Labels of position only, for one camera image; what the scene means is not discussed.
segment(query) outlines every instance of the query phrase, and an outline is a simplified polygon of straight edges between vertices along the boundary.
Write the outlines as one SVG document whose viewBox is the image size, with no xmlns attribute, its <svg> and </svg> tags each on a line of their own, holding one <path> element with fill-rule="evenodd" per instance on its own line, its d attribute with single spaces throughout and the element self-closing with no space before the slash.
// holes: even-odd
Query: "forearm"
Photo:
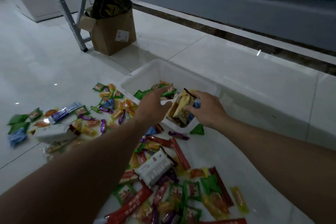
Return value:
<svg viewBox="0 0 336 224">
<path fill-rule="evenodd" d="M 4 223 L 91 224 L 146 130 L 145 124 L 131 119 L 47 163 L 0 197 L 0 219 Z"/>
<path fill-rule="evenodd" d="M 335 152 L 224 117 L 215 129 L 316 223 L 331 220 L 336 200 Z"/>
</svg>

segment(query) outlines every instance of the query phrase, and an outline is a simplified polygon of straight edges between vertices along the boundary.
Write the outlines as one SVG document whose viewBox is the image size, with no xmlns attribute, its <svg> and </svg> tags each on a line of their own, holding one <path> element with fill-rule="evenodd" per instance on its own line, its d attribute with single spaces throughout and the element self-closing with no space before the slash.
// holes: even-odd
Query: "brown cardboard box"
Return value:
<svg viewBox="0 0 336 224">
<path fill-rule="evenodd" d="M 83 15 L 78 27 L 90 32 L 96 51 L 109 56 L 137 40 L 132 9 L 126 14 L 100 20 Z"/>
</svg>

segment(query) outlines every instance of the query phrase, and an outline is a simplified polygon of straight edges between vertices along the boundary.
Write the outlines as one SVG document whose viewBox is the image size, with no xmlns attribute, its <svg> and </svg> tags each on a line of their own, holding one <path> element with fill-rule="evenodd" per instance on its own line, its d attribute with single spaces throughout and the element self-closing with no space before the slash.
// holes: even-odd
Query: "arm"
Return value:
<svg viewBox="0 0 336 224">
<path fill-rule="evenodd" d="M 247 125 L 228 116 L 218 98 L 193 92 L 200 109 L 185 109 L 227 137 L 258 171 L 316 223 L 335 221 L 336 152 Z"/>
<path fill-rule="evenodd" d="M 56 158 L 0 196 L 1 223 L 87 223 L 119 183 L 140 138 L 161 122 L 171 103 L 161 106 L 165 88 L 140 102 L 129 122 Z"/>
</svg>

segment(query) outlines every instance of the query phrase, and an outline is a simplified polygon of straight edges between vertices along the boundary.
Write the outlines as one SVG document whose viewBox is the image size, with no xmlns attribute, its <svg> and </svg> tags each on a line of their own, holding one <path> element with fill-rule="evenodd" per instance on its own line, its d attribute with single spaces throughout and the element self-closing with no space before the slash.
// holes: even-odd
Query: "right hand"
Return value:
<svg viewBox="0 0 336 224">
<path fill-rule="evenodd" d="M 184 107 L 184 110 L 195 115 L 197 120 L 204 126 L 215 128 L 216 123 L 222 121 L 223 118 L 229 117 L 216 96 L 198 90 L 193 91 L 192 94 L 201 100 L 201 108 L 196 109 L 188 105 Z"/>
</svg>

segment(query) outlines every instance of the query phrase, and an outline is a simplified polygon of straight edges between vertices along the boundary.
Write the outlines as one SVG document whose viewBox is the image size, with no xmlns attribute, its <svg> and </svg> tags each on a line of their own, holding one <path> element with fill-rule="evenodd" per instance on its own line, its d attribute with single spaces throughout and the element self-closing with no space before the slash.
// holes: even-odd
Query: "plastic bin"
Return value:
<svg viewBox="0 0 336 224">
<path fill-rule="evenodd" d="M 159 80 L 173 83 L 179 92 L 182 92 L 183 88 L 186 88 L 188 90 L 208 92 L 217 97 L 219 97 L 221 92 L 220 86 L 215 82 L 183 69 L 174 63 L 161 59 L 152 60 L 138 68 L 126 76 L 117 88 L 134 103 L 139 104 L 140 100 L 133 95 L 138 90 L 144 91 L 150 89 L 154 84 L 159 83 Z M 164 118 L 162 122 L 179 133 L 189 133 L 199 123 L 198 120 L 194 118 L 188 126 L 180 128 L 167 118 Z"/>
</svg>

